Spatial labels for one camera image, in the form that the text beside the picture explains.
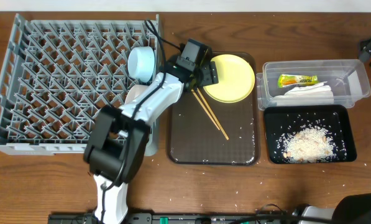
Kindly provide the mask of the wooden chopstick short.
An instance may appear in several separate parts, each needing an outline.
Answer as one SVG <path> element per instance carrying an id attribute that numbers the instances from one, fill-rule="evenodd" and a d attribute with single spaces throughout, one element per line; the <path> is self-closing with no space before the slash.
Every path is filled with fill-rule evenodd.
<path id="1" fill-rule="evenodd" d="M 215 127 L 220 130 L 219 126 L 217 125 L 217 123 L 215 122 L 214 118 L 211 116 L 210 112 L 208 111 L 208 109 L 205 107 L 204 103 L 201 101 L 201 99 L 199 98 L 199 96 L 196 94 L 196 92 L 194 90 L 191 90 L 193 96 L 196 98 L 196 100 L 198 101 L 198 103 L 201 105 L 202 109 L 204 110 L 204 112 L 207 114 L 207 116 L 209 117 L 209 119 L 213 122 L 213 124 L 215 125 Z"/>

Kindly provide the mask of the wooden chopstick long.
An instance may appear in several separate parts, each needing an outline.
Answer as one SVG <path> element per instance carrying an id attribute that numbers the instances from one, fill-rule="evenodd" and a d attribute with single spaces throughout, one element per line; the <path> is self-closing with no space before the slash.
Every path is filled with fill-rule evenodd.
<path id="1" fill-rule="evenodd" d="M 203 104 L 205 105 L 205 107 L 207 108 L 207 110 L 209 111 L 210 115 L 212 116 L 214 122 L 217 124 L 218 128 L 221 130 L 221 132 L 223 133 L 224 137 L 226 138 L 226 140 L 228 141 L 229 140 L 229 136 L 227 135 L 227 133 L 225 132 L 224 128 L 221 126 L 218 118 L 216 117 L 216 115 L 214 114 L 213 110 L 211 109 L 211 107 L 209 106 L 207 100 L 205 99 L 205 97 L 203 96 L 203 94 L 201 93 L 201 91 L 199 90 L 199 88 L 196 89 L 196 92 L 198 93 L 200 99 L 203 101 Z"/>

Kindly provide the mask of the yellow round plate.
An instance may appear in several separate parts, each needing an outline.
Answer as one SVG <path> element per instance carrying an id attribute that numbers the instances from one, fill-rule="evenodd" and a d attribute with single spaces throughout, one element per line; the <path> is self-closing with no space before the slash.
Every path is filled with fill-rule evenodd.
<path id="1" fill-rule="evenodd" d="M 222 54 L 212 58 L 218 73 L 218 83 L 204 86 L 204 91 L 221 103 L 236 103 L 246 99 L 255 85 L 255 73 L 246 60 Z"/>

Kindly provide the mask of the light blue bowl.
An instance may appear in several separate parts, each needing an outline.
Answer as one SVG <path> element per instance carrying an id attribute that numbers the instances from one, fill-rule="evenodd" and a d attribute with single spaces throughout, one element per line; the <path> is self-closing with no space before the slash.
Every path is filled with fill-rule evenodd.
<path id="1" fill-rule="evenodd" d="M 127 61 L 129 76 L 142 83 L 150 81 L 155 68 L 155 54 L 151 47 L 136 47 L 131 50 Z"/>

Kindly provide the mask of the white pink shallow bowl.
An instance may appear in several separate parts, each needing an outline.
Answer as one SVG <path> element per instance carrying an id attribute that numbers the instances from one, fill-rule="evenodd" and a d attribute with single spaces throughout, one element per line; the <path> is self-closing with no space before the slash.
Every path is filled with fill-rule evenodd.
<path id="1" fill-rule="evenodd" d="M 147 85 L 134 85 L 127 93 L 125 98 L 124 104 L 128 104 L 141 95 L 146 89 L 148 88 Z"/>

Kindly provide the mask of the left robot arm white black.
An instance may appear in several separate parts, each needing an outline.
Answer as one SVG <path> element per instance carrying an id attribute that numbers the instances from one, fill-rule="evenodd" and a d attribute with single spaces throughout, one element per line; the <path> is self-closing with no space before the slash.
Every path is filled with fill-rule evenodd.
<path id="1" fill-rule="evenodd" d="M 219 82 L 211 47 L 189 39 L 164 60 L 155 80 L 130 103 L 104 106 L 83 153 L 98 190 L 94 223 L 121 223 L 127 188 L 140 169 L 155 120 L 184 92 Z"/>

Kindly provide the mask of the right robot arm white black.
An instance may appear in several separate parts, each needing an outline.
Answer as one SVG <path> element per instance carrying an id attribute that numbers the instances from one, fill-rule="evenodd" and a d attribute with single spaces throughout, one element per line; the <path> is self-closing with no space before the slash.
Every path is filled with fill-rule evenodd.
<path id="1" fill-rule="evenodd" d="M 371 60 L 371 39 L 360 41 L 359 60 Z M 371 223 L 371 193 L 347 196 L 334 210 L 305 206 L 295 210 L 291 217 L 293 223 Z"/>

